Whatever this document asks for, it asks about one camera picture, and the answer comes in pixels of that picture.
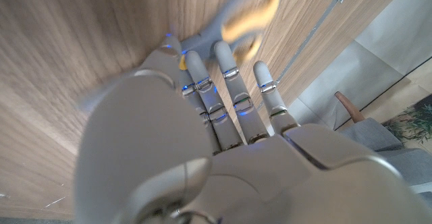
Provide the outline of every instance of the green foliage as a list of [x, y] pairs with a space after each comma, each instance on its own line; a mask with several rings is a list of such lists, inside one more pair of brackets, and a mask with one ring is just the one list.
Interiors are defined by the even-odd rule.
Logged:
[[410, 107], [384, 126], [402, 143], [409, 140], [428, 141], [432, 139], [432, 105], [423, 105], [417, 110]]

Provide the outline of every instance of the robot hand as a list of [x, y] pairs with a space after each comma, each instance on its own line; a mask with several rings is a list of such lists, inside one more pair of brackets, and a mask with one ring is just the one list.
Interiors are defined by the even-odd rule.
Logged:
[[[215, 44], [214, 50], [246, 144], [253, 144], [268, 138], [269, 134], [253, 105], [229, 45], [224, 41], [219, 41]], [[213, 154], [243, 145], [242, 139], [198, 53], [188, 51], [186, 53], [186, 65], [188, 71], [180, 72], [182, 94], [202, 117], [211, 139]], [[275, 131], [281, 134], [284, 130], [297, 126], [294, 118], [286, 110], [286, 106], [275, 87], [276, 84], [264, 62], [255, 63], [254, 74]]]
[[275, 130], [269, 137], [230, 48], [218, 42], [214, 50], [249, 145], [200, 57], [187, 52], [188, 71], [180, 71], [180, 43], [167, 37], [88, 120], [76, 223], [431, 222], [378, 154], [321, 126], [300, 127], [259, 61], [254, 74]]

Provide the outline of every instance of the white robotic finger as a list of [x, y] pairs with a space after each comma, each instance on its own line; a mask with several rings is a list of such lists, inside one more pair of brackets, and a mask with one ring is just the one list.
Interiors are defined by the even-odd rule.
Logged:
[[275, 133], [282, 134], [287, 129], [299, 126], [288, 113], [285, 103], [276, 89], [276, 83], [271, 77], [269, 68], [264, 62], [257, 61], [254, 64], [254, 75]]
[[242, 145], [242, 139], [200, 56], [195, 51], [189, 51], [186, 53], [185, 59], [186, 66], [195, 83], [196, 91], [201, 96], [209, 113], [209, 120], [213, 125], [222, 150]]
[[180, 71], [180, 86], [182, 86], [182, 96], [186, 99], [196, 110], [196, 112], [202, 117], [202, 122], [210, 137], [211, 146], [213, 149], [213, 155], [221, 152], [221, 146], [219, 145], [215, 130], [210, 123], [210, 117], [201, 100], [199, 93], [196, 92], [195, 83], [192, 81], [190, 74], [187, 70]]
[[217, 42], [215, 54], [247, 143], [253, 144], [260, 139], [268, 138], [267, 129], [244, 85], [230, 46], [225, 41]]

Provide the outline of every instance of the grey floor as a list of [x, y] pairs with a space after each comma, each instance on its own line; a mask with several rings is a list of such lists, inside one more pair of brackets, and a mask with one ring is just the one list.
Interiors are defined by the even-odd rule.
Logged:
[[71, 224], [72, 221], [42, 220], [42, 219], [18, 219], [0, 217], [0, 224]]

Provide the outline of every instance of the wooden surface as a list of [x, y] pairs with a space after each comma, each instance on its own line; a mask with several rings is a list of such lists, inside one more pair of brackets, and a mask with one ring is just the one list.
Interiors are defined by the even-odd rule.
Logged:
[[[0, 0], [0, 217], [72, 219], [74, 162], [88, 117], [76, 100], [140, 64], [167, 32], [179, 39], [198, 32], [224, 1]], [[287, 105], [390, 1], [336, 5], [278, 86]], [[240, 66], [256, 104], [253, 61], [278, 77], [330, 2], [281, 0], [258, 55]], [[222, 89], [218, 68], [209, 70]]]

